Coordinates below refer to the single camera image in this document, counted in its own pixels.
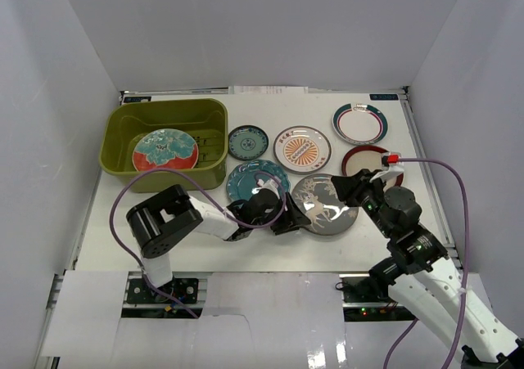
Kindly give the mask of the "grey plate with deer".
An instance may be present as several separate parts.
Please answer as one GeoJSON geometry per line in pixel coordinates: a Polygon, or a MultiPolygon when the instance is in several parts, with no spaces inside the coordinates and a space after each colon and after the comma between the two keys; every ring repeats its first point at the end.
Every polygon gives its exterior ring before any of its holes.
{"type": "Polygon", "coordinates": [[[350,229],[359,209],[338,200],[332,175],[311,174],[301,179],[291,193],[301,212],[310,220],[306,229],[320,236],[335,236],[350,229]]]}

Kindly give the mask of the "dark red rimmed plate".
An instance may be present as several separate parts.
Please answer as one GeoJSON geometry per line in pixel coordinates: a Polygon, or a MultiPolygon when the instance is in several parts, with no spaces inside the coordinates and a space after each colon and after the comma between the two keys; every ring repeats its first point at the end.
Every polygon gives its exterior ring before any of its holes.
{"type": "Polygon", "coordinates": [[[341,162],[343,176],[353,176],[362,169],[373,174],[382,171],[382,156],[389,154],[387,149],[373,145],[356,146],[348,151],[341,162]]]}

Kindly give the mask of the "white plate orange sunburst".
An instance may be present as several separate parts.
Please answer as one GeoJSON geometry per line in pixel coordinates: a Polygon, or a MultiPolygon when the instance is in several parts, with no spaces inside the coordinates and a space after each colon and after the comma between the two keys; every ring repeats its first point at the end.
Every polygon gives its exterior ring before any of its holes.
{"type": "Polygon", "coordinates": [[[309,174],[327,165],[332,156],[332,146],[316,128],[298,125],[286,128],[277,135],[273,154],[284,169],[309,174]]]}

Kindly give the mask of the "white plate teal maroon rim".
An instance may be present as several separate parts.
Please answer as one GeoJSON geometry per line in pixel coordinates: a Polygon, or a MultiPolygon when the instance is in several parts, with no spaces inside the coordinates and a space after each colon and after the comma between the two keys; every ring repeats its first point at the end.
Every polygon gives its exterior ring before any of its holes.
{"type": "Polygon", "coordinates": [[[332,116],[332,126],[340,138],[356,146],[380,142],[389,128],[378,108],[359,103],[339,107],[332,116]]]}

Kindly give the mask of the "teal scalloped plate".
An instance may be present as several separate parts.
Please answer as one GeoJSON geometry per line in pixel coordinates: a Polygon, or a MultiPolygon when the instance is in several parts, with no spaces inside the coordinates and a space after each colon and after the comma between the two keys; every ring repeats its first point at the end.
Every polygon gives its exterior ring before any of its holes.
{"type": "Polygon", "coordinates": [[[251,160],[239,164],[229,174],[226,192],[231,201],[249,200],[266,182],[270,182],[270,189],[277,190],[277,181],[284,191],[290,191],[291,183],[283,168],[270,160],[251,160]]]}

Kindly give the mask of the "red plate with teal flowers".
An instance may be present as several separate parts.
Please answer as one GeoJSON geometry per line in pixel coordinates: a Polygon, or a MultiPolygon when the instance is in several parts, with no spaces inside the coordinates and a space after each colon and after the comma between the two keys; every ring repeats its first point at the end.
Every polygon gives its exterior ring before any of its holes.
{"type": "Polygon", "coordinates": [[[134,147],[132,163],[137,171],[156,168],[192,169],[197,165],[199,148],[188,133],[157,129],[144,136],[134,147]]]}

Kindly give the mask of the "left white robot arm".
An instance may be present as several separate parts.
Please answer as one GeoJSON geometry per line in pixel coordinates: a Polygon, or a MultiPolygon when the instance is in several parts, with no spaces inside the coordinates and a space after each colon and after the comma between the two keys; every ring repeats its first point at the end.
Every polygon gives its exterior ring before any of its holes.
{"type": "Polygon", "coordinates": [[[275,235],[310,225],[291,195],[278,194],[269,183],[250,199],[235,200],[224,211],[174,185],[133,207],[126,219],[140,249],[147,278],[145,293],[157,303],[165,302],[173,293],[169,252],[190,233],[239,241],[265,224],[275,235]]]}

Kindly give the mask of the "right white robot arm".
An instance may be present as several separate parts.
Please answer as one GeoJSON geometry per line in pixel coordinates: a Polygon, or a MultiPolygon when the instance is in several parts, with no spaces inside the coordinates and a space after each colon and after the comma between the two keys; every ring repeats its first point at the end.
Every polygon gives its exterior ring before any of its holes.
{"type": "Polygon", "coordinates": [[[407,308],[449,348],[463,368],[521,368],[523,340],[468,287],[448,250],[419,221],[422,209],[405,187],[386,189],[377,172],[363,169],[331,179],[338,200],[360,207],[386,238],[390,257],[373,266],[371,296],[407,308]]]}

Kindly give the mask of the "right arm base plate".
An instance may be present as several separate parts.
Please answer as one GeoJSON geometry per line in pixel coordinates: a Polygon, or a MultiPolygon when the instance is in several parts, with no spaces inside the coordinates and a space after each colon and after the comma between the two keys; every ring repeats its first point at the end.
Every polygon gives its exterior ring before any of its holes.
{"type": "Polygon", "coordinates": [[[374,286],[368,274],[341,274],[335,289],[341,293],[345,322],[402,322],[414,319],[407,308],[374,286]]]}

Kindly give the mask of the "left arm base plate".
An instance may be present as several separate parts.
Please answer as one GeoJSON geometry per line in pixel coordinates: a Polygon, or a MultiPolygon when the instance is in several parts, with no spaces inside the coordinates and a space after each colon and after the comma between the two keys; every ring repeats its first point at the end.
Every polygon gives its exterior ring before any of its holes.
{"type": "MultiPolygon", "coordinates": [[[[177,298],[188,306],[198,317],[201,315],[199,304],[200,281],[197,278],[179,278],[159,290],[177,298]]],[[[124,296],[122,318],[146,319],[193,319],[193,316],[178,303],[151,290],[142,278],[132,278],[124,296]]]]}

